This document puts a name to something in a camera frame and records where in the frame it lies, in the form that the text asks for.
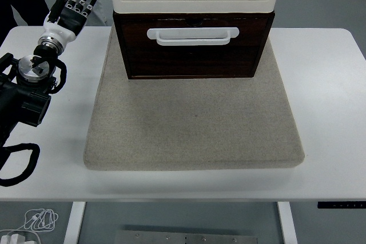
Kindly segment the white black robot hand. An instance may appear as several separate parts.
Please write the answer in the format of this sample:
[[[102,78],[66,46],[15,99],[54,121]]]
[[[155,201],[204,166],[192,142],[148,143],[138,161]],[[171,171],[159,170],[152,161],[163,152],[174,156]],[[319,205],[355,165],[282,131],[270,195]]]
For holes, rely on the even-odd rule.
[[[97,0],[56,0],[46,16],[38,43],[64,50],[84,28]]]

